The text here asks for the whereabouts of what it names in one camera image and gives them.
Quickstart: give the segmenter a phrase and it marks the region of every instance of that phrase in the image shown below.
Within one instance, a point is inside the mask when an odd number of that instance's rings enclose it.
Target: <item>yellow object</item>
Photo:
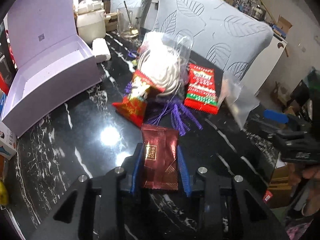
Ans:
[[[1,180],[0,180],[0,204],[1,205],[9,204],[9,195],[8,195],[7,189],[5,188]]]

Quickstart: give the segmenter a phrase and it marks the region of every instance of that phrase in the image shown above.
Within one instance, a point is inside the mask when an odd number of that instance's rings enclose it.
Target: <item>metal screw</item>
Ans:
[[[198,171],[199,171],[199,173],[204,174],[204,173],[206,173],[208,171],[208,169],[206,167],[200,167],[198,169]]]
[[[120,174],[120,173],[122,173],[122,172],[124,172],[124,168],[122,168],[122,167],[115,167],[115,173]]]
[[[235,176],[235,181],[236,182],[242,182],[243,181],[243,177],[241,175],[236,175]]]
[[[86,181],[88,179],[88,176],[87,175],[80,175],[79,177],[78,177],[78,180],[80,181],[80,182],[84,182],[84,181]]]

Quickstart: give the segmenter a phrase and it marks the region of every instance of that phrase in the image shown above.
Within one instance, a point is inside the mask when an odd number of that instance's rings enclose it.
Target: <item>blue gripper pad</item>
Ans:
[[[177,154],[178,168],[180,171],[183,190],[186,193],[187,197],[191,197],[191,185],[190,185],[190,176],[189,176],[188,168],[184,161],[183,154],[179,145],[177,150],[178,150],[178,154]]]
[[[130,190],[130,193],[132,195],[134,194],[136,187],[138,187],[138,185],[136,185],[137,184],[137,175],[138,175],[138,170],[140,167],[140,162],[142,161],[143,149],[144,149],[144,147],[142,145],[140,153],[139,153],[139,157],[136,161],[136,164],[134,166],[134,171],[132,174],[132,185],[131,185],[131,190]]]
[[[266,109],[263,112],[263,117],[267,119],[274,120],[278,123],[287,123],[289,121],[288,117],[284,113],[278,113],[270,109]]]

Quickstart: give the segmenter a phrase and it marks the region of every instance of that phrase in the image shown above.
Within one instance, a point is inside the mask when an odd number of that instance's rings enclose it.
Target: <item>red and green candy bag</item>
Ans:
[[[214,71],[195,64],[189,64],[189,85],[184,105],[209,114],[217,114],[217,95]]]

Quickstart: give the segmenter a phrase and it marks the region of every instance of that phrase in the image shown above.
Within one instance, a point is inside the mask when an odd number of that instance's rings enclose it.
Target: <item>metal spoon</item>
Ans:
[[[138,30],[132,28],[132,21],[131,21],[131,18],[130,18],[130,14],[129,14],[129,10],[128,10],[127,4],[126,4],[125,1],[123,1],[123,3],[124,3],[125,10],[127,11],[129,22],[130,22],[129,33],[130,33],[130,35],[137,35]]]

